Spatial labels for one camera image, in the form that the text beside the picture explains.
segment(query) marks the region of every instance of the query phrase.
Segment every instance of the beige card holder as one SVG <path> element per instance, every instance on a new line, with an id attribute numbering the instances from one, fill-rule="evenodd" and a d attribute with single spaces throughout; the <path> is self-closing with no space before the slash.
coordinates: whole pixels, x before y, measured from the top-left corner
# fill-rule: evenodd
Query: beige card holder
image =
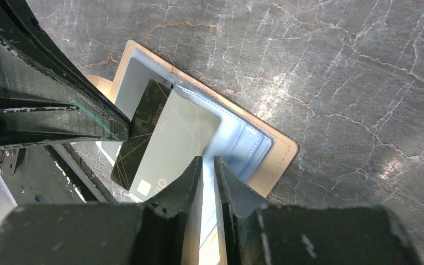
<path id="1" fill-rule="evenodd" d="M 230 100 L 226 99 L 217 92 L 213 91 L 212 89 L 203 85 L 199 81 L 195 80 L 191 76 L 186 75 L 184 72 L 175 68 L 165 60 L 155 55 L 153 52 L 149 51 L 148 49 L 144 48 L 143 46 L 132 40 L 129 40 L 126 45 L 118 70 L 114 77 L 114 81 L 111 86 L 109 84 L 109 80 L 107 79 L 97 76 L 88 76 L 88 79 L 91 80 L 96 87 L 99 87 L 99 89 L 102 90 L 102 93 L 104 93 L 105 96 L 107 96 L 112 102 L 114 102 L 117 97 L 121 81 L 123 80 L 124 74 L 126 72 L 126 68 L 133 52 L 135 51 L 140 52 L 145 56 L 148 56 L 152 61 L 159 64 L 162 68 L 168 69 L 170 73 L 172 75 L 175 75 L 179 80 L 189 82 L 190 84 L 196 86 L 204 94 L 219 102 L 222 106 L 231 110 L 232 112 L 240 116 L 243 120 L 252 124 L 256 129 L 259 129 L 261 132 L 263 132 L 273 140 L 273 146 L 269 151 L 268 155 L 247 182 L 247 184 L 256 192 L 266 197 L 272 190 L 272 188 L 275 186 L 277 181 L 280 179 L 286 168 L 295 158 L 298 152 L 298 145 L 296 144 L 296 142 L 283 135 L 281 132 L 271 127 L 269 124 L 263 122 L 261 119 L 257 118 L 253 114 L 245 111 Z"/>

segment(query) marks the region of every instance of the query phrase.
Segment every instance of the marble surface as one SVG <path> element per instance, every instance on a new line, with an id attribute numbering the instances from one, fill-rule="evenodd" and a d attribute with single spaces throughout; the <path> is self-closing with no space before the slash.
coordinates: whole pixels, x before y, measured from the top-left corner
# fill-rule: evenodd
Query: marble surface
<path id="1" fill-rule="evenodd" d="M 424 261 L 424 0 L 28 0 L 83 72 L 136 40 L 300 146 L 269 198 L 381 203 Z"/>

